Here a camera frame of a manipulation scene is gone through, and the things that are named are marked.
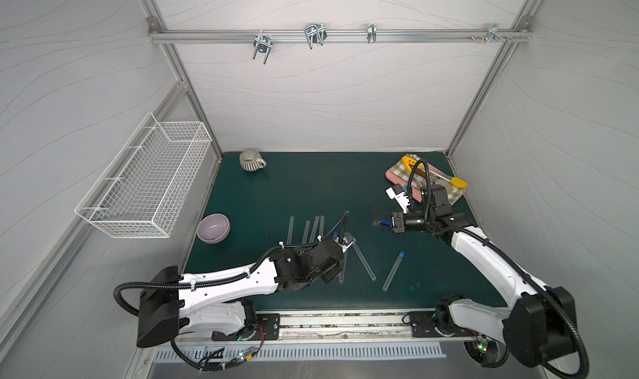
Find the metal hook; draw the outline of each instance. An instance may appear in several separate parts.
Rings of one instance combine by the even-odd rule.
[[[306,41],[309,43],[309,47],[313,49],[313,41],[317,39],[317,43],[320,46],[324,46],[324,39],[326,39],[326,28],[323,23],[312,23],[308,27],[304,28],[304,35]]]
[[[377,40],[377,27],[375,26],[374,23],[370,23],[368,25],[368,43],[375,43],[375,41]]]
[[[253,52],[253,60],[255,56],[260,53],[266,53],[264,55],[264,64],[267,63],[268,54],[271,52],[271,48],[273,47],[273,42],[268,36],[257,35],[253,40],[253,46],[255,46],[255,51]]]

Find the white wire basket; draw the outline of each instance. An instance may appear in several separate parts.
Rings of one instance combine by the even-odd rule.
[[[76,207],[112,238],[168,238],[211,144],[202,122],[148,116]]]

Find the glass test tube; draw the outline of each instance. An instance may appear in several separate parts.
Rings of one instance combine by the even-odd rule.
[[[316,215],[315,216],[315,222],[313,222],[313,229],[311,230],[311,237],[309,238],[309,243],[312,243],[315,241],[316,237],[315,234],[318,231],[318,223],[320,223],[320,216]]]
[[[286,244],[291,244],[293,241],[293,223],[295,222],[295,217],[291,215],[291,219],[288,221],[288,235],[286,235]]]
[[[397,272],[397,269],[399,268],[399,263],[401,263],[401,259],[404,258],[404,252],[400,251],[399,255],[397,256],[397,259],[395,260],[395,263],[393,264],[393,268],[390,270],[390,273],[388,274],[388,278],[386,278],[386,282],[384,282],[384,287],[382,287],[381,289],[384,291],[388,290],[388,286],[390,286],[390,281],[393,280],[393,277],[395,276],[395,272]]]
[[[306,220],[306,225],[304,226],[304,237],[302,238],[302,244],[306,244],[306,241],[309,239],[309,229],[311,227],[311,222]]]
[[[366,268],[366,271],[368,271],[368,274],[371,276],[371,279],[373,280],[377,279],[375,277],[375,274],[372,272],[371,266],[368,265],[366,258],[363,257],[362,251],[359,249],[359,247],[357,247],[357,243],[353,243],[351,247],[355,249],[357,256],[360,258],[360,261],[363,263],[363,267]]]
[[[324,237],[324,216],[320,215],[319,220],[319,235]]]
[[[339,273],[339,282],[344,283],[344,273],[346,271],[346,257],[348,256],[348,250],[344,252],[344,268]]]

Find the vented metal panel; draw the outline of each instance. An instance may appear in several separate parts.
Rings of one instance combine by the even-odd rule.
[[[223,362],[230,361],[246,350],[247,344],[226,346]],[[199,360],[223,346],[180,346],[193,360]],[[311,360],[405,360],[446,358],[438,341],[387,342],[387,343],[317,343],[317,344],[266,344],[253,358],[254,361],[311,361]],[[159,346],[155,363],[179,361],[170,346]]]

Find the dark green table surface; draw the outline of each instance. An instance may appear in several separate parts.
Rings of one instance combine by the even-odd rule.
[[[444,296],[461,294],[476,302],[504,306],[497,290],[462,255],[428,234],[394,234],[371,222],[399,211],[385,190],[385,172],[402,153],[263,153],[268,165],[254,173],[240,167],[239,153],[225,153],[204,216],[223,213],[231,232],[217,245],[196,239],[186,272],[204,273],[250,264],[285,241],[291,215],[293,242],[301,242],[306,220],[325,215],[329,230],[344,210],[347,230],[357,239],[377,280],[372,281],[354,250],[349,250],[344,283],[318,280],[302,291],[252,296],[268,309],[348,309],[434,307]],[[443,153],[420,153],[448,174]],[[462,197],[455,212],[471,214]],[[406,255],[388,291],[381,287],[400,251]]]

